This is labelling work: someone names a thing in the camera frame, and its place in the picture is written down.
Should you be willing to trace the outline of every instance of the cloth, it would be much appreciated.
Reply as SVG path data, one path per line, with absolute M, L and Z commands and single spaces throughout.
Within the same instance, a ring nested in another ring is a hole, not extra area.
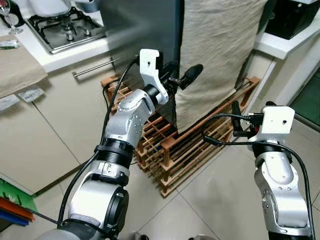
M 181 133 L 235 91 L 267 0 L 185 0 L 180 75 L 202 64 L 203 72 L 175 95 Z
M 0 42 L 15 39 L 12 35 L 0 36 Z M 0 50 L 0 98 L 48 76 L 38 61 L 21 43 L 20 45 L 15 49 Z

